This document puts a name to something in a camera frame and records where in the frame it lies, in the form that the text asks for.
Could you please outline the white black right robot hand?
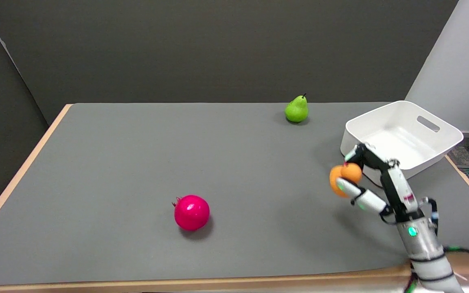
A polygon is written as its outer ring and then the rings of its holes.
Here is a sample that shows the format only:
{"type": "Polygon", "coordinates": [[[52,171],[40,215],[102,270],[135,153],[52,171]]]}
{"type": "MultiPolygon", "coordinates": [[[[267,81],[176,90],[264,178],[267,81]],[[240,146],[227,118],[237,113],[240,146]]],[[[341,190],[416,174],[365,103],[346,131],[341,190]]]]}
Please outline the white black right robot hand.
{"type": "Polygon", "coordinates": [[[331,170],[329,183],[335,194],[349,198],[352,206],[375,212],[383,222],[389,215],[394,215],[396,223],[415,221],[424,213],[399,165],[397,159],[381,155],[367,143],[359,143],[344,157],[342,165],[331,170]],[[359,185],[364,167],[380,172],[385,200],[359,185]]]}

